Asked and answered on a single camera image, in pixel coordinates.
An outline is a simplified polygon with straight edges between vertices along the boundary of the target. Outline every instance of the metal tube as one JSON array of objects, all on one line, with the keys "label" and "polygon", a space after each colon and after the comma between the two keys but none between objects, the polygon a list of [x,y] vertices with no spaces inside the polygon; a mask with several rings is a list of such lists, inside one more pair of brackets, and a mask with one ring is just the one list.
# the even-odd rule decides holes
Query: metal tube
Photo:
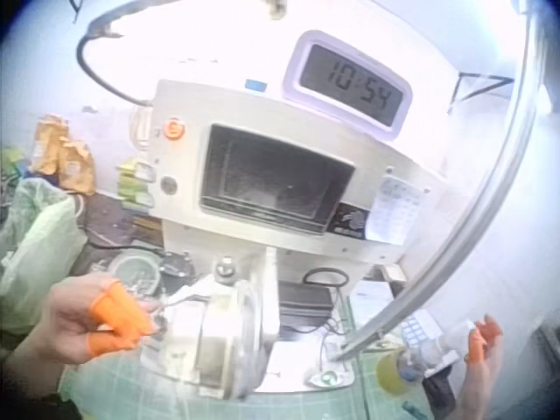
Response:
[{"label": "metal tube", "polygon": [[348,339],[333,359],[351,359],[390,332],[423,305],[469,256],[498,213],[522,163],[536,114],[536,95],[543,77],[546,39],[537,13],[527,15],[523,61],[508,111],[508,128],[493,169],[444,245],[416,281],[379,315]]}]

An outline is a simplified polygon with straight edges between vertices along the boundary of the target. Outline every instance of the blue object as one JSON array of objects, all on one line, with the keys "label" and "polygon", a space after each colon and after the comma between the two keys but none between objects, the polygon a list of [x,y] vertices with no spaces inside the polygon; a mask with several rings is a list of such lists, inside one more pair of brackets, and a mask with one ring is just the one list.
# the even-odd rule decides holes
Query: blue object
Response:
[{"label": "blue object", "polygon": [[259,80],[246,79],[245,88],[249,90],[255,90],[256,92],[266,92],[268,83],[264,83]]}]

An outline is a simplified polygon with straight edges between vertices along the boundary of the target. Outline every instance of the curved metal rod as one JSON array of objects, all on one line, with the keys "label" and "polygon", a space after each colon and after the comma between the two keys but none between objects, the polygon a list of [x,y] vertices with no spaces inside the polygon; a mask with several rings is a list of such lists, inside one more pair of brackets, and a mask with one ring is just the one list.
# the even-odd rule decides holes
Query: curved metal rod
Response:
[{"label": "curved metal rod", "polygon": [[81,37],[80,42],[76,48],[76,59],[81,69],[89,77],[91,77],[95,83],[100,85],[102,88],[106,88],[110,93],[118,96],[125,101],[132,102],[140,107],[151,107],[152,103],[149,100],[137,99],[124,92],[121,92],[113,85],[102,79],[94,70],[89,66],[84,58],[84,50],[86,44],[89,41],[98,38],[120,38],[122,35],[113,33],[111,31],[111,23],[127,15],[133,15],[140,11],[144,11],[153,6],[161,6],[163,4],[175,3],[180,0],[136,0],[134,2],[123,4],[113,10],[103,13],[98,18],[94,19],[87,27],[86,34]]},{"label": "curved metal rod", "polygon": [[526,16],[523,61],[508,111],[508,129],[494,168],[476,199],[465,211],[444,245],[416,281],[346,342],[332,358],[351,359],[372,342],[399,325],[423,305],[469,256],[498,213],[522,163],[536,114],[536,95],[543,79],[546,40],[537,13]]}]

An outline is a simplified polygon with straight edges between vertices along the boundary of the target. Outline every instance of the grid pattern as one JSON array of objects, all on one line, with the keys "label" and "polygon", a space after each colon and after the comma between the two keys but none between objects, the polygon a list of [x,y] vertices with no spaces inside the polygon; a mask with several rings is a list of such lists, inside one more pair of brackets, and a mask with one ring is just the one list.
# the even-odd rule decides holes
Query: grid pattern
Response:
[{"label": "grid pattern", "polygon": [[118,353],[68,368],[59,392],[72,399],[87,420],[366,420],[364,396],[372,420],[410,420],[401,408],[404,401],[414,403],[431,418],[422,387],[401,397],[379,388],[375,367],[381,357],[362,355],[364,378],[357,375],[348,388],[254,394],[242,402],[227,402],[198,398],[192,388],[143,368],[137,355]]}]

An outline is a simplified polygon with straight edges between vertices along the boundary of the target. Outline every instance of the orange button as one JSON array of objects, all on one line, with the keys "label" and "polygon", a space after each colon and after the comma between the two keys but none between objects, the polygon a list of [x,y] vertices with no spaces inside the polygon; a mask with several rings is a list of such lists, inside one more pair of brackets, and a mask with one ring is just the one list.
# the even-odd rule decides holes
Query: orange button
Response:
[{"label": "orange button", "polygon": [[164,134],[170,140],[179,140],[185,134],[185,123],[176,116],[170,118],[164,126]]}]

